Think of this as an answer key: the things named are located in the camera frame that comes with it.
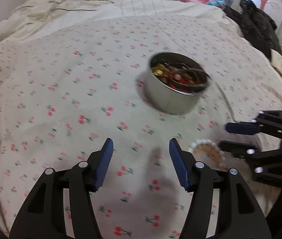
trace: bed sheet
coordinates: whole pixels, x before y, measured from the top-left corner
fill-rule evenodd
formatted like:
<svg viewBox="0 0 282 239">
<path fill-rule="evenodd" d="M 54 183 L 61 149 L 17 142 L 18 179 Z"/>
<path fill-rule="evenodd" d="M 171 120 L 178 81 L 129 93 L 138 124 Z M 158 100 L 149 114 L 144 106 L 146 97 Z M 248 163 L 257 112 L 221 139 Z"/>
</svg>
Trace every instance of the bed sheet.
<svg viewBox="0 0 282 239">
<path fill-rule="evenodd" d="M 0 42 L 0 227 L 6 233 L 45 168 L 70 168 L 107 137 L 115 151 L 103 187 L 92 195 L 106 239 L 178 237 L 191 194 L 178 183 L 170 138 L 184 150 L 196 139 L 277 147 L 277 139 L 230 135 L 223 125 L 258 110 L 282 110 L 282 78 L 219 8 L 183 5 L 178 15 L 146 15 L 142 6 L 145 16 L 135 10 L 131 17 L 86 19 L 48 36 Z M 188 115 L 164 114 L 143 96 L 148 60 L 165 51 L 193 58 L 213 78 Z M 226 164 L 242 173 L 268 213 L 279 190 L 253 182 L 244 160 L 227 154 Z M 209 235 L 216 213 L 215 202 Z M 67 203 L 65 217 L 71 234 Z"/>
</svg>

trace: bowl of jewelry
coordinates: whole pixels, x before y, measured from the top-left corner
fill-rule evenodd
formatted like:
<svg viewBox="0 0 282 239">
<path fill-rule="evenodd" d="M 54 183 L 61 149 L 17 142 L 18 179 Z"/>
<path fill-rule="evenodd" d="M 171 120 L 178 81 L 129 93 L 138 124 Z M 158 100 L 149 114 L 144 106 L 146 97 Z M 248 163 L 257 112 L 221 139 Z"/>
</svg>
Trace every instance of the bowl of jewelry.
<svg viewBox="0 0 282 239">
<path fill-rule="evenodd" d="M 177 53 L 159 53 L 149 62 L 145 95 L 157 109 L 183 115 L 197 104 L 211 79 L 191 58 Z"/>
</svg>

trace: silver screw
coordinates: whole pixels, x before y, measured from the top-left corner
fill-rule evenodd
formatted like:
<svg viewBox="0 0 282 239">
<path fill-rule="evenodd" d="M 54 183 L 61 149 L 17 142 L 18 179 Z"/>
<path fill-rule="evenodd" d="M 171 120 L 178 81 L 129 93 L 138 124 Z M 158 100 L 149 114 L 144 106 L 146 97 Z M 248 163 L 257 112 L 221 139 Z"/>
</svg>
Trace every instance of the silver screw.
<svg viewBox="0 0 282 239">
<path fill-rule="evenodd" d="M 45 174 L 50 175 L 54 172 L 54 170 L 52 168 L 48 168 L 45 170 Z"/>
<path fill-rule="evenodd" d="M 255 169 L 255 172 L 256 173 L 262 173 L 264 171 L 264 169 L 262 168 L 262 167 L 257 167 L 256 169 Z"/>
<path fill-rule="evenodd" d="M 232 174 L 232 175 L 237 175 L 238 174 L 238 171 L 234 168 L 230 169 L 229 172 Z"/>
<path fill-rule="evenodd" d="M 197 167 L 197 168 L 200 168 L 200 169 L 202 169 L 202 168 L 204 168 L 204 163 L 202 163 L 202 162 L 196 162 L 195 163 L 195 166 Z"/>
<path fill-rule="evenodd" d="M 249 155 L 253 155 L 253 154 L 255 153 L 255 150 L 254 150 L 254 149 L 248 149 L 248 150 L 247 150 L 247 153 L 248 153 Z"/>
<path fill-rule="evenodd" d="M 85 167 L 88 166 L 88 163 L 87 163 L 86 161 L 82 161 L 82 162 L 80 162 L 80 163 L 78 164 L 78 166 L 79 166 L 80 168 L 85 168 Z"/>
</svg>

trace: mattress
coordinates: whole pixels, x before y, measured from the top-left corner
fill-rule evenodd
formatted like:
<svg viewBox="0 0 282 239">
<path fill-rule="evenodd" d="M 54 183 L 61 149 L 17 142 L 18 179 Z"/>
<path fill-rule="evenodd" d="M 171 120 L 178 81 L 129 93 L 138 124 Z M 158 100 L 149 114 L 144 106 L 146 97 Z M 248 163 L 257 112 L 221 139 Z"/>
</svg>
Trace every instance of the mattress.
<svg viewBox="0 0 282 239">
<path fill-rule="evenodd" d="M 149 59 L 167 51 L 194 59 L 213 79 L 185 116 L 158 111 L 143 94 Z M 0 227 L 9 233 L 47 167 L 68 169 L 110 137 L 115 151 L 106 179 L 91 196 L 102 236 L 177 238 L 192 195 L 179 185 L 169 140 L 177 138 L 183 150 L 196 139 L 277 148 L 273 137 L 223 129 L 259 110 L 282 110 L 282 78 L 217 7 L 29 0 L 0 23 Z M 226 165 L 239 170 L 267 214 L 279 190 L 253 182 L 242 159 L 226 154 Z M 215 192 L 209 236 L 217 209 Z"/>
</svg>

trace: cherry print bed sheet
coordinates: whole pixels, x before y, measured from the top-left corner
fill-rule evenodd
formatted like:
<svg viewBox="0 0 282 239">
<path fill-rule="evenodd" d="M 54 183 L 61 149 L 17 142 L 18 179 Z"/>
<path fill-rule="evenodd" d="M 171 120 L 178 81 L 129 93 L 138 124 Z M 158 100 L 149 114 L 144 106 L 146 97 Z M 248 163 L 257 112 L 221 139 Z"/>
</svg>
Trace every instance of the cherry print bed sheet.
<svg viewBox="0 0 282 239">
<path fill-rule="evenodd" d="M 105 239 L 178 238 L 191 194 L 180 187 L 168 143 L 186 150 L 196 139 L 278 145 L 268 136 L 229 135 L 223 125 L 258 110 L 282 110 L 282 79 L 234 25 L 195 17 L 141 16 L 85 21 L 47 37 L 0 43 L 0 226 L 8 233 L 25 197 L 45 168 L 63 170 L 100 150 L 114 153 L 92 202 Z M 195 109 L 164 114 L 143 95 L 148 60 L 177 52 L 213 78 Z M 279 190 L 255 183 L 241 159 L 228 167 L 247 179 L 264 213 Z M 216 222 L 217 199 L 211 211 Z M 65 203 L 67 230 L 71 212 Z"/>
</svg>

